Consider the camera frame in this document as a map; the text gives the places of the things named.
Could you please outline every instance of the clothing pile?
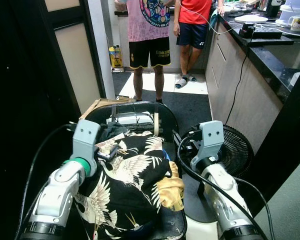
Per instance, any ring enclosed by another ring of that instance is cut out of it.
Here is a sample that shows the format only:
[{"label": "clothing pile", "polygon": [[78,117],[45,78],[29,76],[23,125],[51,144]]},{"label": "clothing pile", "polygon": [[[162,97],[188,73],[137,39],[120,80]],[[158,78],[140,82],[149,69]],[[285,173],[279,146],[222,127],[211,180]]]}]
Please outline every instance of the clothing pile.
[{"label": "clothing pile", "polygon": [[98,143],[99,151],[118,152],[110,162],[97,160],[97,171],[74,197],[89,239],[120,239],[156,221],[161,207],[183,209],[183,181],[176,164],[164,157],[163,139],[145,131]]}]

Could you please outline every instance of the crane print fabric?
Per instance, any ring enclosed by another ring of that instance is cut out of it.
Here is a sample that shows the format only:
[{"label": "crane print fabric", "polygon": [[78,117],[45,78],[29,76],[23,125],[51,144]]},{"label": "crane print fabric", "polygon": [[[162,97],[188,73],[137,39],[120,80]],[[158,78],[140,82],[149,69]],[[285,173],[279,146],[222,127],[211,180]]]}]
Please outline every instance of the crane print fabric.
[{"label": "crane print fabric", "polygon": [[120,239],[125,231],[137,230],[157,216],[157,182],[172,177],[162,141],[146,131],[122,133],[97,144],[105,154],[118,145],[118,153],[111,162],[97,160],[97,172],[74,197],[90,240]]}]

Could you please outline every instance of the yellow cloth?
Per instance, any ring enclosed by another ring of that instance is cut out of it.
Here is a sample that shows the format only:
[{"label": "yellow cloth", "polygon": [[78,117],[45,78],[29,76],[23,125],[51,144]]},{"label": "yellow cloth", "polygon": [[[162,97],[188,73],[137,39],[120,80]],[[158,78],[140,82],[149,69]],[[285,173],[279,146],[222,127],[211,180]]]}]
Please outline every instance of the yellow cloth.
[{"label": "yellow cloth", "polygon": [[177,212],[184,209],[182,199],[184,198],[185,184],[182,179],[179,178],[177,165],[173,161],[170,161],[169,164],[172,177],[164,177],[156,184],[162,206]]}]

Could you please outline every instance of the black countertop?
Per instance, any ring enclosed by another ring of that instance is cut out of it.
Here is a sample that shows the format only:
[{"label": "black countertop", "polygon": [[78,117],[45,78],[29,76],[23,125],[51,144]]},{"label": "black countertop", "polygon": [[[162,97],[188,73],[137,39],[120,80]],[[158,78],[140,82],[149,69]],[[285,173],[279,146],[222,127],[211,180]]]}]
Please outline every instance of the black countertop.
[{"label": "black countertop", "polygon": [[[174,9],[171,9],[170,14],[173,16],[174,13]],[[114,14],[119,17],[128,16],[128,12],[115,11]],[[229,13],[227,12],[224,16],[218,15],[218,21],[227,30],[230,30],[239,24],[232,22],[235,18],[229,17],[228,15]],[[294,41],[286,36],[282,36],[281,39],[253,39],[251,41],[249,38],[242,38],[239,36],[240,28],[241,26],[238,26],[238,28],[230,30],[229,33],[245,53],[248,51],[248,58],[250,61],[284,104],[293,88],[293,86],[290,85],[290,81],[295,73],[300,72],[300,69],[286,67],[264,46],[292,45]]]}]

